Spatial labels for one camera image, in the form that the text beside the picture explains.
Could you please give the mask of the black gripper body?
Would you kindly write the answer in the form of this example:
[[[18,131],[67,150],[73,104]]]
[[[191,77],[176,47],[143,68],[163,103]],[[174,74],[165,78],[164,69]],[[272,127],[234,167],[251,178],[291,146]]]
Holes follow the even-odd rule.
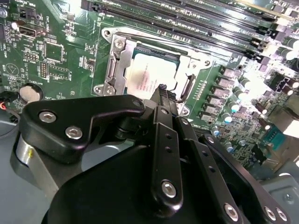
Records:
[[[183,205],[159,217],[151,192],[153,153],[126,149],[68,180],[55,194],[44,224],[220,224],[201,176],[179,161]]]

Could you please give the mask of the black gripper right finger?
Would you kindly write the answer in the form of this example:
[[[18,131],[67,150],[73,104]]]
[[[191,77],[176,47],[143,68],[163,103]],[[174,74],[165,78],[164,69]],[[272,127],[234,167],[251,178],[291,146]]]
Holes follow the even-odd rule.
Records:
[[[197,136],[178,115],[176,95],[166,91],[176,115],[180,156],[190,163],[190,186],[211,206],[208,224],[289,224],[291,218],[262,185],[208,132]]]

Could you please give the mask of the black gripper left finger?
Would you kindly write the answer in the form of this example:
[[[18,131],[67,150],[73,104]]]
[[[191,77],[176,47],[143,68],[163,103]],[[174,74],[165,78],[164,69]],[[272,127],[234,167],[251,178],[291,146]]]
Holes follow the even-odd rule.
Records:
[[[160,207],[177,210],[183,202],[176,95],[160,85],[149,100],[133,95],[39,101],[21,115],[18,151],[31,148],[38,158],[27,162],[49,197],[81,172],[90,145],[126,140],[149,146],[153,155],[150,198]]]

